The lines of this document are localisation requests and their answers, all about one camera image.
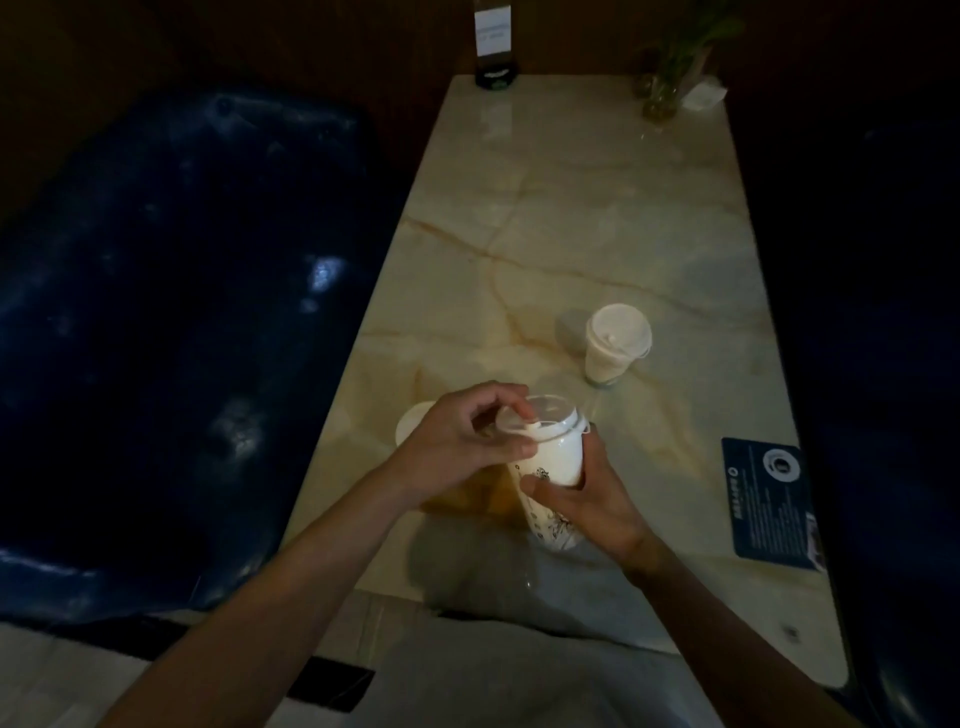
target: marble tabletop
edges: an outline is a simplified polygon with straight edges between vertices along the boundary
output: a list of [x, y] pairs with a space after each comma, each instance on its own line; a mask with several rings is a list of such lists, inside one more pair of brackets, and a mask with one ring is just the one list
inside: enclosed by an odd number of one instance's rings
[[[589, 313], [642, 310], [650, 355], [583, 376]], [[649, 523], [818, 682], [847, 663], [828, 579], [738, 558], [723, 437], [796, 445], [726, 114], [663, 128], [622, 77], [453, 79], [287, 538], [393, 450], [414, 403], [497, 378], [586, 410]], [[640, 592], [583, 544], [536, 545], [497, 473], [404, 516], [358, 587], [675, 651]]]

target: finger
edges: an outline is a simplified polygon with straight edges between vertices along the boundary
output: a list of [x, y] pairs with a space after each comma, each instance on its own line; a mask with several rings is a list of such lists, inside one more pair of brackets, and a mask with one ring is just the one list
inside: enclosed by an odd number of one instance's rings
[[512, 407], [524, 420], [533, 422], [537, 419], [537, 412], [527, 401], [529, 392], [530, 388], [526, 384], [488, 381], [464, 390], [461, 393], [461, 404], [471, 420], [492, 407], [506, 405]]
[[497, 435], [483, 443], [484, 467], [526, 460], [537, 454], [537, 442], [522, 435]]
[[574, 524], [579, 520], [581, 511], [579, 491], [564, 488], [535, 475], [523, 476], [520, 479], [520, 490], [540, 505], [567, 517]]
[[590, 432], [584, 435], [584, 472], [589, 477], [590, 473], [599, 472], [609, 466], [607, 446], [600, 439], [600, 433], [597, 432], [596, 425], [591, 423]]

